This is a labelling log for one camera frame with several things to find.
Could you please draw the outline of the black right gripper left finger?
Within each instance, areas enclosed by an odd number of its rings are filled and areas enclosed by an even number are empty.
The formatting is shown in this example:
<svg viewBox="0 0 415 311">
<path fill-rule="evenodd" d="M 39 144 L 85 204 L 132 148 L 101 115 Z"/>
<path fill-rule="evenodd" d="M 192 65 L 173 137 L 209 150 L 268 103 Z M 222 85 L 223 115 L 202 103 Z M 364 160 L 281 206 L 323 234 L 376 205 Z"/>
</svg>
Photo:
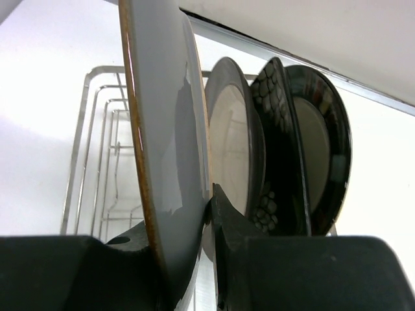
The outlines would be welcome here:
<svg viewBox="0 0 415 311">
<path fill-rule="evenodd" d="M 106 245 L 122 256 L 115 265 L 118 305 L 123 310 L 168 310 L 160 269 L 151 252 L 144 221 Z"/>
</svg>

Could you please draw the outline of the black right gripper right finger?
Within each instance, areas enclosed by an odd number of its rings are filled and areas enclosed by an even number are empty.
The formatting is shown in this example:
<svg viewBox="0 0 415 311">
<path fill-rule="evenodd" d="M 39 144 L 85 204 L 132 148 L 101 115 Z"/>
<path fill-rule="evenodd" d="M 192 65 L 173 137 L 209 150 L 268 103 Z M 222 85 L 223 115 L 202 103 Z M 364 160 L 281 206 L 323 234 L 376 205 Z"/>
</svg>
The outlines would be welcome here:
<svg viewBox="0 0 415 311">
<path fill-rule="evenodd" d="M 218 310 L 266 310 L 261 259 L 254 248 L 265 237 L 231 204 L 219 184 L 210 201 Z"/>
</svg>

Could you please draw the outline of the black square floral plate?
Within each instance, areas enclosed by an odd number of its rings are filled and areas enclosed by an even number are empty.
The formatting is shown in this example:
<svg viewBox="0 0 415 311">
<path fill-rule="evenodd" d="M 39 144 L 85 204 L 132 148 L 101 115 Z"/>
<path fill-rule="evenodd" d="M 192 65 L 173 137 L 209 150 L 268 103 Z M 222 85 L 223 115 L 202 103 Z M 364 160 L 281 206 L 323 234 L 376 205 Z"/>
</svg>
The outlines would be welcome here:
<svg viewBox="0 0 415 311">
<path fill-rule="evenodd" d="M 250 219 L 270 236 L 311 236 L 305 159 L 287 72 L 269 59 L 250 89 L 265 136 L 265 181 Z"/>
</svg>

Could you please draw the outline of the cream plate brown metallic rim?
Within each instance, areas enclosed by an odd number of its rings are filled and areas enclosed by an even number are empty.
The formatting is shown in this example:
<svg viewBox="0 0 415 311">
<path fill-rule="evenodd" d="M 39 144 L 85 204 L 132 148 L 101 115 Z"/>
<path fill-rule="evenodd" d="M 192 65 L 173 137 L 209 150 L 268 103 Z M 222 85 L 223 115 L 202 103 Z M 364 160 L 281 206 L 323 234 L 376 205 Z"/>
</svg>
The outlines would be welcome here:
<svg viewBox="0 0 415 311">
<path fill-rule="evenodd" d="M 248 82 L 234 60 L 223 57 L 214 65 L 205 96 L 213 181 L 249 217 L 264 185 L 265 137 Z"/>
</svg>

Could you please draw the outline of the cream plate black striped rim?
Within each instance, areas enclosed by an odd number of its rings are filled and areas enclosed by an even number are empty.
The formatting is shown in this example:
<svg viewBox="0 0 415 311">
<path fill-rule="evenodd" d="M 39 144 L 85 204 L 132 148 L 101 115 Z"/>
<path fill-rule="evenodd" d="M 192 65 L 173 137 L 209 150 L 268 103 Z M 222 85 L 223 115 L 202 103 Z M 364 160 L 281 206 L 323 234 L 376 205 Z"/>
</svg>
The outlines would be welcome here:
<svg viewBox="0 0 415 311">
<path fill-rule="evenodd" d="M 286 68 L 300 127 L 314 235 L 326 235 L 341 212 L 352 160 L 350 122 L 333 83 L 305 65 Z"/>
</svg>

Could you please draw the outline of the grey plate tree pattern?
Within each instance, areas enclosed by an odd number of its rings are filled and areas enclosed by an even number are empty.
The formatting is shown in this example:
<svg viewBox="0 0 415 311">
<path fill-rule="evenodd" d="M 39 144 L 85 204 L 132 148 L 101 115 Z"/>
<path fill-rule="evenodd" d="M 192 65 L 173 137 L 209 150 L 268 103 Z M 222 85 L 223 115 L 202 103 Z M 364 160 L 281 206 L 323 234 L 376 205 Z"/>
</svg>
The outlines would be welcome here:
<svg viewBox="0 0 415 311">
<path fill-rule="evenodd" d="M 177 1 L 120 1 L 119 20 L 148 241 L 169 309 L 185 310 L 212 197 L 195 36 Z"/>
</svg>

